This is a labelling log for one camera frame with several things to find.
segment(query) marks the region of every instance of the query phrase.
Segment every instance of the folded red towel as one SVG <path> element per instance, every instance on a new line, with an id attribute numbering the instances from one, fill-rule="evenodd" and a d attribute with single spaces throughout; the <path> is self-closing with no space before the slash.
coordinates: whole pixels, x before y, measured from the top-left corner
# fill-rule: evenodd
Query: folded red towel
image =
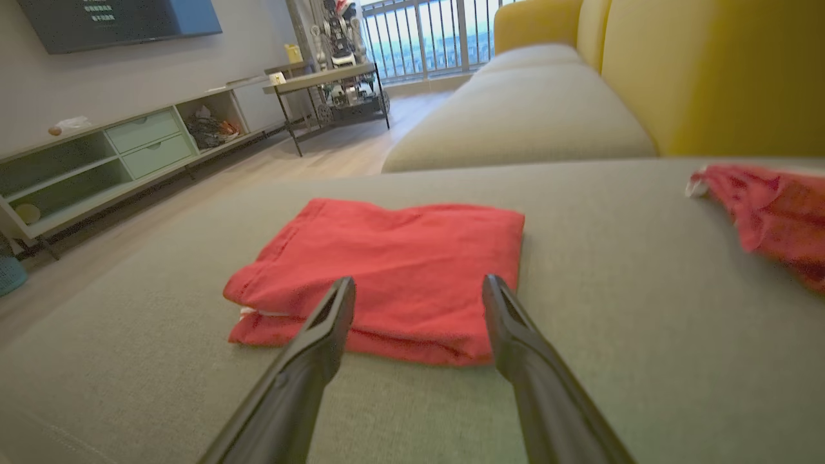
<path id="1" fill-rule="evenodd" d="M 242 312 L 229 341 L 288 342 L 330 285 L 350 275 L 357 291 L 350 350 L 426 364 L 489 363 L 482 280 L 496 273 L 515 288 L 523 227 L 522 214 L 482 206 L 388 211 L 312 200 L 229 279 L 224 296 L 253 309 Z"/>

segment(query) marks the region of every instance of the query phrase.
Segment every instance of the white cabinet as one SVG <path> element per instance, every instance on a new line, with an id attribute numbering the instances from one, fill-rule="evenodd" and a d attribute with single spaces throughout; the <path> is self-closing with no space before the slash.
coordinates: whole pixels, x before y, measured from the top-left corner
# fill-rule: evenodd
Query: white cabinet
<path id="1" fill-rule="evenodd" d="M 269 81 L 252 83 L 247 86 L 233 90 L 235 99 L 243 114 L 243 119 L 247 122 L 249 132 L 255 132 L 273 125 L 284 124 L 284 112 L 278 104 L 275 95 L 266 95 L 264 87 L 270 87 Z"/>

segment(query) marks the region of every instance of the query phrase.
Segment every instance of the tv stand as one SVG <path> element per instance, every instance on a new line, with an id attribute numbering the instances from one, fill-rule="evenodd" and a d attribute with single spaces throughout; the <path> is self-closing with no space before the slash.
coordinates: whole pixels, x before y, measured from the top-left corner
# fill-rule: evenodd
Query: tv stand
<path id="1" fill-rule="evenodd" d="M 50 234 L 181 171 L 194 180 L 190 166 L 282 130 L 278 101 L 262 91 L 269 86 L 265 77 L 249 79 L 0 154 L 0 231 L 24 251 L 39 245 L 58 258 L 46 239 Z M 198 149 L 184 120 L 204 105 L 240 135 Z M 23 215 L 16 211 L 21 205 L 28 209 Z"/>

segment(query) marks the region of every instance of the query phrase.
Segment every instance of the wooden floor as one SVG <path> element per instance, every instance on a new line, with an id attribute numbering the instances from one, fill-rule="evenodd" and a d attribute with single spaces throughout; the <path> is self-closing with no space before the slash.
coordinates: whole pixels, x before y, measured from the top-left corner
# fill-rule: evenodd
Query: wooden floor
<path id="1" fill-rule="evenodd" d="M 389 148 L 437 107 L 449 93 L 392 101 L 391 130 L 373 121 L 331 130 L 301 143 L 304 157 L 286 135 L 251 144 L 194 169 L 196 180 L 178 175 L 103 217 L 83 224 L 54 244 L 57 262 L 46 253 L 25 260 L 29 281 L 0 297 L 0 346 L 47 315 L 99 276 L 153 239 L 184 211 L 273 179 L 320 179 L 380 173 Z"/>

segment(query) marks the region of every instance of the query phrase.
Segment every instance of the metal side table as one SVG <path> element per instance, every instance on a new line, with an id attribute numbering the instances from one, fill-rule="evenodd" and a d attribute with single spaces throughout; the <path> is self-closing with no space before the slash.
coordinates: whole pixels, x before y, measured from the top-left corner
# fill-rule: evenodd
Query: metal side table
<path id="1" fill-rule="evenodd" d="M 347 117 L 341 121 L 332 121 L 327 124 L 323 124 L 321 119 L 318 116 L 318 107 L 315 105 L 315 102 L 312 98 L 312 95 L 309 94 L 309 101 L 312 102 L 313 112 L 315 114 L 315 120 L 318 121 L 318 127 L 316 129 L 309 129 L 307 132 L 296 135 L 295 128 L 293 127 L 292 122 L 290 121 L 290 117 L 286 112 L 286 106 L 284 106 L 283 96 L 287 95 L 292 92 L 299 92 L 302 90 L 307 91 L 309 93 L 309 89 L 316 88 L 318 86 L 322 86 L 326 83 L 335 83 L 337 81 L 347 79 L 347 78 L 355 78 L 364 74 L 374 74 L 375 80 L 378 82 L 378 99 L 379 99 L 379 109 L 380 111 L 373 111 L 370 114 L 359 116 L 359 117 Z M 301 147 L 299 142 L 307 140 L 315 135 L 320 135 L 327 130 L 333 129 L 335 127 L 341 127 L 345 125 L 351 124 L 358 124 L 361 122 L 366 121 L 376 121 L 379 119 L 384 119 L 387 122 L 387 129 L 389 129 L 389 102 L 387 100 L 386 95 L 384 94 L 384 89 L 381 87 L 381 77 L 378 75 L 378 66 L 373 63 L 363 63 L 357 64 L 356 66 L 349 66 L 346 68 L 338 68 L 338 69 L 329 69 L 327 71 L 322 71 L 320 73 L 312 73 L 306 74 L 304 76 L 298 76 L 296 78 L 291 78 L 287 80 L 285 83 L 279 85 L 273 85 L 270 87 L 264 87 L 264 93 L 266 94 L 275 94 L 278 97 L 278 102 L 280 103 L 280 108 L 284 112 L 284 118 L 286 119 L 286 129 L 290 133 L 290 137 L 295 142 L 295 148 L 298 150 L 298 155 L 303 157 L 304 154 L 301 152 Z"/>

